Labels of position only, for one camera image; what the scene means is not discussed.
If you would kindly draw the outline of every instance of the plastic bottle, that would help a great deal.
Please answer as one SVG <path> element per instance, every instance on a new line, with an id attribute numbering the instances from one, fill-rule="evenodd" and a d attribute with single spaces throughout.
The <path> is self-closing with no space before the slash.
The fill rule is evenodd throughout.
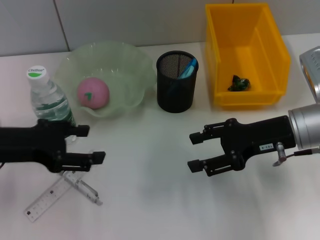
<path id="1" fill-rule="evenodd" d="M 76 125 L 64 92 L 50 80 L 45 67 L 39 65 L 30 67 L 26 76 L 31 86 L 32 109 L 39 119 L 63 120 Z"/>

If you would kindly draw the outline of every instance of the ruler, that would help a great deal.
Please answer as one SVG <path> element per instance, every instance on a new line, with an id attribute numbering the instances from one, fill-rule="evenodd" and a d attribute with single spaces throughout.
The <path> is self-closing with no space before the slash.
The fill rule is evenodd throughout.
<path id="1" fill-rule="evenodd" d="M 84 176 L 83 171 L 65 171 L 63 176 L 49 187 L 40 197 L 38 197 L 24 211 L 24 215 L 31 221 L 36 221 L 45 211 L 47 211 L 59 198 L 62 197 L 72 185 L 70 181 L 77 182 Z"/>

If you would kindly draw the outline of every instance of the yellow plastic bin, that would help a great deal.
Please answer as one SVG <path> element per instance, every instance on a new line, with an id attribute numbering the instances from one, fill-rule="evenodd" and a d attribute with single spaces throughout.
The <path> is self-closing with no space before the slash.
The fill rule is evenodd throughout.
<path id="1" fill-rule="evenodd" d="M 285 95 L 290 55 L 267 3 L 207 4 L 206 60 L 213 102 L 240 109 L 272 105 Z M 233 75 L 250 80 L 231 92 Z"/>

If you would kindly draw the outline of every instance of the white tabletop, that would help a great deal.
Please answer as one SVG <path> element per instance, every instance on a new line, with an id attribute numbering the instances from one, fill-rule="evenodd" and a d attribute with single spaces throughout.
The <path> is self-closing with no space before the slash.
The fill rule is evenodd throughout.
<path id="1" fill-rule="evenodd" d="M 193 146 L 189 134 L 205 124 L 237 118 L 251 123 L 286 115 L 314 99 L 302 74 L 299 54 L 319 45 L 320 34 L 284 36 L 292 57 L 287 94 L 258 111 L 210 107 L 204 45 L 188 43 L 142 47 L 154 60 L 171 50 L 193 54 L 199 62 L 193 106 L 186 112 L 163 111 L 154 95 L 135 111 L 96 120 L 89 136 L 69 152 L 105 150 L 103 165 L 84 180 L 104 202 L 97 206 L 71 189 L 35 223 L 23 214 L 57 178 L 38 163 L 7 163 L 0 170 L 0 238 L 3 240 L 319 240 L 320 155 L 290 158 L 272 167 L 277 154 L 254 156 L 243 171 L 212 177 L 191 173 L 187 161 L 223 154 L 218 139 Z M 26 69 L 43 65 L 53 75 L 68 53 L 0 58 L 0 121 L 3 127 L 30 127 Z"/>

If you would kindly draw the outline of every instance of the pink ball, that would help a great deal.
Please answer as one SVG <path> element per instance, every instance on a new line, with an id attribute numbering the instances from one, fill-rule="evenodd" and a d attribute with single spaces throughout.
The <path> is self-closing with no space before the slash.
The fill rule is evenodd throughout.
<path id="1" fill-rule="evenodd" d="M 79 84 L 77 97 L 82 106 L 99 109 L 109 102 L 109 87 L 97 77 L 88 77 Z"/>

